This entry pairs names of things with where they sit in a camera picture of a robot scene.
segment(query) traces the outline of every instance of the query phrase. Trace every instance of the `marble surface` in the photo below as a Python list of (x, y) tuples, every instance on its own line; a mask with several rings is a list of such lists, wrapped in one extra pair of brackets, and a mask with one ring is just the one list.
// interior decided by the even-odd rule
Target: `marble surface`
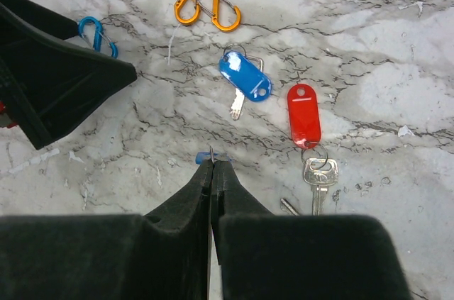
[[(284, 196), (308, 214), (286, 107), (290, 87), (304, 82), (340, 167), (323, 212), (380, 219), (414, 298), (454, 297), (454, 0), (229, 0), (243, 12), (232, 33), (206, 15), (178, 27), (175, 0), (32, 1), (101, 19), (139, 78), (46, 149), (18, 128), (0, 130), (1, 214), (145, 213), (189, 180), (208, 145), (234, 159), (268, 209), (283, 214)], [(235, 90), (217, 68), (232, 42), (261, 57), (274, 83), (236, 122)], [(213, 271), (211, 298), (220, 299)]]

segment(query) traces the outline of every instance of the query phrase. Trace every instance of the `metal ring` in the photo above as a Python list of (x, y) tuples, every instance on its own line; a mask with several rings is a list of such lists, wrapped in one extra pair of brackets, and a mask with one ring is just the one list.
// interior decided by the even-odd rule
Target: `metal ring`
[(319, 170), (319, 169), (321, 169), (322, 167), (324, 167), (324, 166), (326, 165), (326, 163), (328, 163), (328, 158), (329, 158), (329, 156), (328, 156), (328, 150), (327, 150), (322, 144), (320, 144), (319, 142), (305, 142), (305, 145), (310, 145), (310, 144), (316, 144), (316, 146), (314, 146), (314, 147), (311, 148), (311, 149), (303, 149), (303, 150), (301, 151), (301, 161), (303, 162), (304, 165), (306, 165), (306, 160), (304, 159), (304, 153), (305, 153), (306, 151), (309, 151), (309, 150), (314, 150), (314, 151), (315, 151), (315, 148), (316, 148), (317, 146), (321, 146), (321, 147), (323, 148), (323, 150), (325, 151), (325, 153), (326, 153), (326, 159), (325, 159), (325, 162), (323, 162), (323, 164), (322, 164), (320, 167), (317, 167), (317, 168), (316, 168), (317, 170)]
[(246, 49), (240, 45), (239, 43), (231, 43), (230, 45), (228, 45), (226, 48), (224, 48), (224, 54), (222, 54), (223, 57), (226, 56), (226, 51), (232, 47), (241, 47), (243, 50), (244, 50), (244, 56), (246, 56)]

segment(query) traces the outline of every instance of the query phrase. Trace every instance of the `blue carabiner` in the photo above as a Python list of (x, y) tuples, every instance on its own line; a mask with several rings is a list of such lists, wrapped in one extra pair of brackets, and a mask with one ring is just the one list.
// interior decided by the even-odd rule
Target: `blue carabiner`
[(102, 24), (96, 20), (93, 16), (87, 16), (83, 18), (78, 25), (79, 36), (84, 39), (89, 45), (90, 42), (88, 41), (87, 36), (84, 34), (84, 27), (87, 23), (94, 23), (94, 41), (93, 41), (93, 49), (97, 52), (101, 51), (101, 42), (102, 39), (109, 43), (109, 47), (112, 49), (112, 57), (118, 57), (118, 48), (116, 47), (115, 43), (107, 36), (104, 35), (104, 29)]

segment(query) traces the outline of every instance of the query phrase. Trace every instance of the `blue object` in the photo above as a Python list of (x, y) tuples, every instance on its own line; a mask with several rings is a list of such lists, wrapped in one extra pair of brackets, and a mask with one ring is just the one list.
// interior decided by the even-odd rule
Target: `blue object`
[(239, 52), (231, 51), (219, 60), (219, 71), (251, 101), (263, 101), (271, 94), (271, 80)]
[[(213, 157), (214, 157), (214, 159), (223, 158), (222, 160), (228, 160), (229, 162), (232, 162), (232, 160), (226, 154), (220, 155), (218, 153), (214, 153)], [(210, 159), (211, 159), (210, 152), (199, 152), (199, 153), (197, 153), (197, 156), (196, 156), (196, 164), (200, 165), (204, 160), (210, 160)]]
[(97, 52), (101, 51), (101, 42), (102, 39), (107, 41), (109, 43), (109, 47), (112, 49), (112, 57), (117, 58), (118, 57), (118, 48), (116, 47), (115, 43), (107, 36), (104, 35), (104, 29), (102, 28), (102, 24), (95, 19), (93, 16), (87, 16), (83, 18), (80, 22), (79, 25), (77, 26), (78, 31), (79, 31), (79, 36), (84, 39), (89, 45), (91, 43), (88, 41), (87, 36), (84, 34), (84, 27), (88, 23), (94, 23), (95, 29), (94, 29), (94, 41), (93, 41), (93, 49)]

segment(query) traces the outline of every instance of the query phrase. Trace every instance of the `key tag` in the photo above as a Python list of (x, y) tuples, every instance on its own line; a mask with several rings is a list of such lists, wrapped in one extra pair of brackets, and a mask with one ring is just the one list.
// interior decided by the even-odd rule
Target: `key tag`
[(219, 71), (251, 101), (264, 101), (271, 95), (271, 80), (239, 52), (224, 51)]
[(303, 150), (316, 147), (321, 139), (317, 95), (306, 84), (293, 86), (288, 95), (290, 131), (293, 142)]

